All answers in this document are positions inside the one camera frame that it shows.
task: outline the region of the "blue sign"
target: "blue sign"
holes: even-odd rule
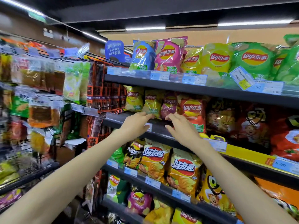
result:
[[[122,41],[108,40],[105,44],[105,57],[110,60],[125,62],[124,49]]]

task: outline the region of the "yellow snack package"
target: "yellow snack package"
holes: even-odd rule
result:
[[[167,184],[194,198],[201,165],[202,161],[196,155],[173,148]]]
[[[202,70],[202,65],[200,64],[200,61],[202,59],[202,50],[203,47],[189,51],[186,54],[185,59],[181,65],[181,72],[200,74]]]
[[[202,222],[198,219],[195,219],[183,212],[181,208],[176,208],[174,211],[174,215],[172,218],[171,224],[202,224]]]
[[[168,145],[145,139],[143,156],[139,164],[139,171],[165,184],[164,165],[166,164],[171,147]]]
[[[144,95],[144,87],[125,85],[124,87],[127,89],[125,110],[141,112],[143,107],[142,96]]]
[[[222,188],[217,184],[216,179],[209,170],[207,170],[204,184],[196,199],[209,203],[214,207],[236,216],[236,209],[234,205],[230,202]]]
[[[154,198],[155,208],[145,217],[144,221],[154,224],[170,224],[173,208]]]
[[[126,167],[138,169],[143,150],[144,150],[145,140],[135,139],[132,144],[126,148],[124,151],[125,158],[123,163]]]
[[[161,106],[164,97],[164,90],[146,90],[143,112],[154,114],[155,118],[161,119]]]
[[[208,75],[207,85],[221,86],[230,69],[234,49],[230,44],[209,43],[202,51],[202,75]]]

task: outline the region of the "blue chip bag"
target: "blue chip bag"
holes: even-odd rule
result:
[[[155,41],[133,40],[131,70],[153,70],[155,60]]]

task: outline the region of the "fluorescent light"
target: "fluorescent light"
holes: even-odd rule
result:
[[[24,5],[24,4],[20,3],[20,2],[17,2],[17,1],[14,1],[14,0],[1,0],[1,1],[3,1],[5,3],[8,3],[8,4],[11,4],[11,5],[14,5],[14,6],[17,6],[17,7],[21,8],[21,9],[24,9],[24,10],[27,10],[27,11],[30,11],[30,12],[34,12],[34,13],[36,13],[38,15],[45,16],[42,12],[37,11],[37,10],[32,9],[32,8],[29,8],[28,6],[26,6],[26,5]]]
[[[104,40],[104,39],[102,39],[102,38],[100,38],[100,37],[94,36],[94,35],[92,35],[92,34],[89,34],[89,33],[87,33],[87,32],[82,31],[82,33],[85,34],[85,35],[87,35],[87,36],[89,36],[89,37],[93,37],[93,38],[95,38],[95,39],[97,39],[97,40],[99,40],[99,41],[102,41],[102,42],[105,42],[105,43],[107,42],[106,40]]]
[[[294,19],[285,20],[266,20],[266,21],[249,21],[249,22],[234,22],[234,23],[219,23],[218,26],[239,26],[239,25],[262,25],[262,24],[288,24]]]
[[[165,29],[164,26],[154,26],[154,27],[130,27],[126,28],[127,31],[141,31],[141,30],[160,30]]]

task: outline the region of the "black shelf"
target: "black shelf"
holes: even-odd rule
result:
[[[120,128],[127,116],[132,115],[133,113],[125,112],[122,114],[113,114],[107,113],[106,118],[103,120],[103,124],[112,128]],[[145,132],[141,137],[160,142],[187,152],[191,152],[188,148],[182,146],[178,141],[176,141],[168,130],[164,127],[166,124],[165,121],[158,119],[151,119],[149,121],[152,123],[152,131]],[[256,144],[244,143],[243,148],[256,151]],[[256,177],[277,183],[279,185],[286,186],[295,190],[299,190],[299,177],[292,175],[290,173],[285,173],[279,170],[274,170],[268,167],[264,167],[249,161],[242,159],[234,158],[228,155],[222,154],[232,165],[238,168],[241,171],[249,172]]]
[[[193,84],[185,84],[179,82],[168,82],[152,79],[133,78],[120,75],[105,75],[105,80],[116,82],[124,85],[145,86],[163,90],[175,90],[184,93],[193,93],[201,95],[209,95],[213,97],[229,98],[240,101],[250,101],[263,103],[268,105],[279,105],[299,109],[299,97],[286,96],[282,94],[272,95],[265,93],[255,93],[243,90],[233,90],[226,88],[217,88],[211,86],[198,86]]]
[[[121,219],[125,220],[126,223],[143,224],[143,217],[130,212],[127,207],[113,202],[107,197],[107,195],[104,195],[102,205],[107,207],[111,212],[116,213],[119,217],[121,217]]]
[[[124,172],[124,169],[122,168],[115,169],[114,167],[111,167],[107,164],[105,164],[102,169],[108,171],[113,175],[116,175],[123,180],[130,182],[133,185],[138,185],[145,192],[149,192],[154,196],[157,196],[160,201],[170,205],[173,208],[181,208],[189,215],[201,218],[203,223],[236,224],[238,220],[229,213],[221,211],[218,208],[211,206],[210,204],[198,202],[195,199],[192,199],[191,203],[188,203],[175,198],[172,196],[172,188],[166,185],[161,184],[160,189],[154,188],[145,183],[145,176],[143,174],[138,174],[138,177],[134,177],[126,174]]]
[[[8,183],[6,186],[2,187],[0,186],[0,195],[3,195],[5,193],[8,193],[16,188],[21,187],[24,184],[30,183],[31,181],[38,179],[45,174],[50,173],[53,170],[56,170],[59,168],[59,163],[58,162],[52,162],[50,163],[47,167],[40,169],[38,171],[35,171],[33,173],[29,173],[23,177],[20,177],[17,181]]]

